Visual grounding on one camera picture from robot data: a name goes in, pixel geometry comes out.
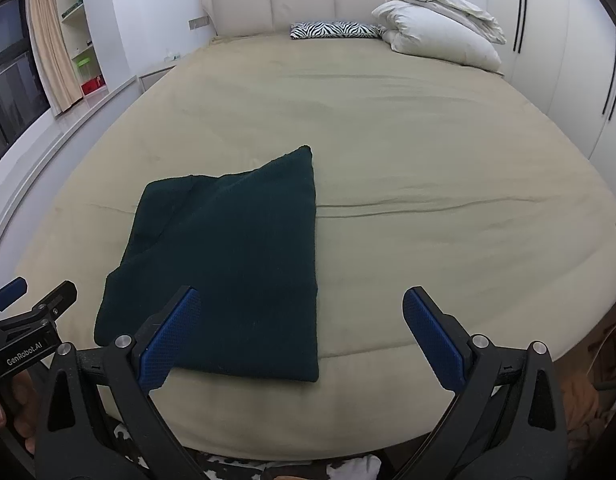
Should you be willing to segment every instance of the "human hand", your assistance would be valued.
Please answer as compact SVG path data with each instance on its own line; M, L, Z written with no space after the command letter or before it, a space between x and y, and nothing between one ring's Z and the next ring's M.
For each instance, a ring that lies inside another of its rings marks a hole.
M12 378L12 395L22 407L14 418L14 428L25 439L25 449L34 454L34 434L39 416L39 396L30 374L24 370ZM6 425L6 413L0 405L0 428Z

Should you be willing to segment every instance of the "electrical outlet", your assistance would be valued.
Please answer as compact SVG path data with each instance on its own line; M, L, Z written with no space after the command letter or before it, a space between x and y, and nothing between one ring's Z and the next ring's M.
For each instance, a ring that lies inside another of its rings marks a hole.
M205 16L202 16L201 18L195 18L193 20L190 20L188 22L188 25L190 25L190 30L195 30L195 28L205 27L206 25L210 25L210 16L206 14Z

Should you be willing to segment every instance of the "dark green towel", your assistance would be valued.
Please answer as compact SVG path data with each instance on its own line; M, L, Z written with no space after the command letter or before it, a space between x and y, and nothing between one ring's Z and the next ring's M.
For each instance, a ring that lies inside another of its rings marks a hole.
M203 312L177 366L316 381L315 212L308 146L248 173L148 184L94 340L134 334L190 285Z

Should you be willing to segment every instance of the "bed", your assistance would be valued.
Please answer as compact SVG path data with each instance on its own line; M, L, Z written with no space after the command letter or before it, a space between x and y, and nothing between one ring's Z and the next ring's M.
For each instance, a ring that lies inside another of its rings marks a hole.
M539 339L555 358L616 300L616 199L500 76L379 40L288 37L290 22L365 20L382 1L203 0L221 37L110 127L18 266L21 311L76 284L59 331L89 348L147 183L312 148L319 381L175 369L152 398L184 446L304 460L431 430L451 394L403 322L413 285L470 333L519 348Z

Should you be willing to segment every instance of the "curtain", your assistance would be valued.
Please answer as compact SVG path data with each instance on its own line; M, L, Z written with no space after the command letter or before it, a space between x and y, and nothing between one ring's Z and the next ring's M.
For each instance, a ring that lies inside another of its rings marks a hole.
M45 96L47 97L50 104L50 110L52 110L52 114L56 117L61 113L62 110L59 107L59 103L57 103L57 100L54 98L54 93L52 92L50 81L45 75L45 70L43 69L43 65L41 64L41 58L39 57L39 49L36 46L34 34L32 33L32 23L30 22L30 0L25 0L25 21L27 22L28 30L30 31L30 45L32 46L32 57L34 58L36 70L39 73L41 86L43 87Z
M55 115L83 97L59 25L56 0L26 0L32 52Z

